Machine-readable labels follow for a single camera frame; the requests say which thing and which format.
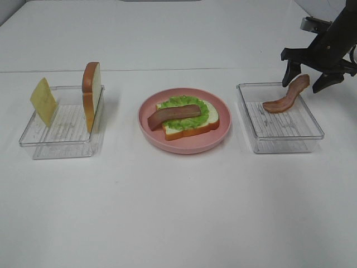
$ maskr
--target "bread slice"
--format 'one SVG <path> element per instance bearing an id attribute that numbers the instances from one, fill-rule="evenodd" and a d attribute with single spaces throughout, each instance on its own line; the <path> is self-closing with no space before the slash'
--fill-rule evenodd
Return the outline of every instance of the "bread slice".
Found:
<path id="1" fill-rule="evenodd" d="M 209 110 L 208 119 L 196 128 L 189 128 L 184 130 L 177 130 L 162 124 L 162 129 L 165 133 L 165 140 L 172 141 L 178 138 L 199 135 L 202 133 L 209 132 L 211 130 L 215 130 L 219 127 L 219 115 L 216 108 L 210 102 L 206 100 L 202 101 L 205 103 L 205 105 L 207 105 L 207 108 Z"/>
<path id="2" fill-rule="evenodd" d="M 101 89 L 100 64 L 97 62 L 88 63 L 82 81 L 83 108 L 88 132 L 91 132 L 93 127 Z"/>
<path id="3" fill-rule="evenodd" d="M 31 94 L 30 101 L 42 121 L 47 127 L 50 127 L 57 103 L 46 78 L 42 78 L 37 84 L 37 87 Z"/>

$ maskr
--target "bacon strip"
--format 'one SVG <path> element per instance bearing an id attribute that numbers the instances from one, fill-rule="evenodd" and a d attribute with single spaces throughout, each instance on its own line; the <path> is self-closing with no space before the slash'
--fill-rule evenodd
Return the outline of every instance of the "bacon strip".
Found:
<path id="1" fill-rule="evenodd" d="M 286 96 L 273 101 L 264 102 L 263 108 L 269 113 L 282 113 L 293 106 L 297 96 L 310 85 L 310 77 L 307 74 L 300 75 L 290 83 Z"/>
<path id="2" fill-rule="evenodd" d="M 201 109 L 196 104 L 190 104 L 180 107 L 169 107 L 155 111 L 147 119 L 151 131 L 161 126 L 162 122 L 169 119 L 182 119 L 201 115 Z"/>

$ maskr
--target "robotic arm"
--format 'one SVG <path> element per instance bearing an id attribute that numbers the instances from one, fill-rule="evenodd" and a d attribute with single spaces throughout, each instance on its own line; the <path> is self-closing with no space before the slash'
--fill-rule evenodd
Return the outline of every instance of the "robotic arm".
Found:
<path id="1" fill-rule="evenodd" d="M 306 49 L 285 48 L 281 53 L 281 60 L 287 60 L 287 69 L 283 78 L 283 87 L 289 85 L 294 77 L 301 74 L 301 64 L 305 64 L 317 71 L 321 76 L 314 83 L 314 93 L 341 83 L 344 74 L 357 74 L 357 64 L 353 59 L 353 52 L 357 43 L 357 1 L 346 0 L 346 6 L 336 20 L 326 22 L 312 17 L 306 17 L 301 29 L 317 34 Z M 350 51 L 351 62 L 343 57 Z"/>

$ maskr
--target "cheese slice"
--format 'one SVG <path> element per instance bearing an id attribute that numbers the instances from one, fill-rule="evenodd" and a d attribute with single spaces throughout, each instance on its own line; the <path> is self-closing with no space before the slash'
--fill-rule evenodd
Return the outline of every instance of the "cheese slice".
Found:
<path id="1" fill-rule="evenodd" d="M 51 125 L 51 118 L 55 113 L 57 103 L 51 93 L 50 86 L 46 78 L 42 78 L 35 90 L 32 92 L 30 101 L 37 114 L 47 127 Z"/>

